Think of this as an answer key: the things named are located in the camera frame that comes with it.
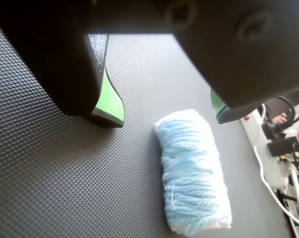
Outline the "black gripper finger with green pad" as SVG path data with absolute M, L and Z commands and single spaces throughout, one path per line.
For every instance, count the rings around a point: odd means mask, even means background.
M 95 0 L 0 0 L 0 29 L 58 108 L 104 127 L 124 125 L 105 66 L 109 35 L 81 26 Z
M 299 90 L 299 0 L 90 0 L 92 33 L 172 33 L 231 109 Z

